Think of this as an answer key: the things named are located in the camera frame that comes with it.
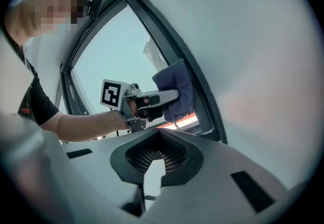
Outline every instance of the black slot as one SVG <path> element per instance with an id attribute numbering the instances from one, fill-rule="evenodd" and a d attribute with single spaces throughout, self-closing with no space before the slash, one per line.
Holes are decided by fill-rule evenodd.
<path id="1" fill-rule="evenodd" d="M 156 199 L 156 196 L 151 196 L 151 195 L 145 195 L 145 200 L 148 200 L 148 201 L 155 201 Z"/>
<path id="2" fill-rule="evenodd" d="M 275 202 L 245 171 L 231 176 L 257 213 Z"/>
<path id="3" fill-rule="evenodd" d="M 86 148 L 86 149 L 82 149 L 82 150 L 78 150 L 78 151 L 67 152 L 66 155 L 67 155 L 67 157 L 72 159 L 72 158 L 81 157 L 81 156 L 84 156 L 84 155 L 87 155 L 90 153 L 92 153 L 92 151 L 90 149 Z"/>

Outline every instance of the white curved surface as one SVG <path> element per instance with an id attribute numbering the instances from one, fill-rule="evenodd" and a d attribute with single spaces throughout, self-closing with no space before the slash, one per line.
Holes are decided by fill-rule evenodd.
<path id="1" fill-rule="evenodd" d="M 324 57 L 305 0 L 149 0 L 183 38 L 218 103 L 228 144 L 287 188 L 322 152 Z"/>

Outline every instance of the blue cloth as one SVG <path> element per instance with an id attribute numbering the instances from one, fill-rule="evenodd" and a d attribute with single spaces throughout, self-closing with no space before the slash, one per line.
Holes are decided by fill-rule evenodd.
<path id="1" fill-rule="evenodd" d="M 152 77 L 159 91 L 177 89 L 179 98 L 163 106 L 167 122 L 189 115 L 193 105 L 192 84 L 183 59 L 176 61 Z"/>

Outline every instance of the black grille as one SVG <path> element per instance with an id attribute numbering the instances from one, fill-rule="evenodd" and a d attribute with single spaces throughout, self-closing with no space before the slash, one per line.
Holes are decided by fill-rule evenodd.
<path id="1" fill-rule="evenodd" d="M 176 170 L 188 158 L 182 144 L 161 133 L 127 150 L 126 159 L 137 170 L 146 173 L 158 151 L 162 154 L 166 174 Z"/>
<path id="2" fill-rule="evenodd" d="M 188 153 L 182 144 L 169 138 L 163 133 L 161 133 L 160 136 L 160 152 L 164 160 L 167 174 L 168 172 L 174 171 L 181 166 L 188 159 Z"/>
<path id="3" fill-rule="evenodd" d="M 157 153 L 153 145 L 153 140 L 149 139 L 127 150 L 127 161 L 137 170 L 146 173 Z"/>

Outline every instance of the black and white square marker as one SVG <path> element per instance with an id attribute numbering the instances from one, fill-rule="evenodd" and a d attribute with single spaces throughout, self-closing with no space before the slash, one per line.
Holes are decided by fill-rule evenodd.
<path id="1" fill-rule="evenodd" d="M 105 82 L 101 102 L 109 106 L 118 107 L 120 89 L 120 84 Z"/>

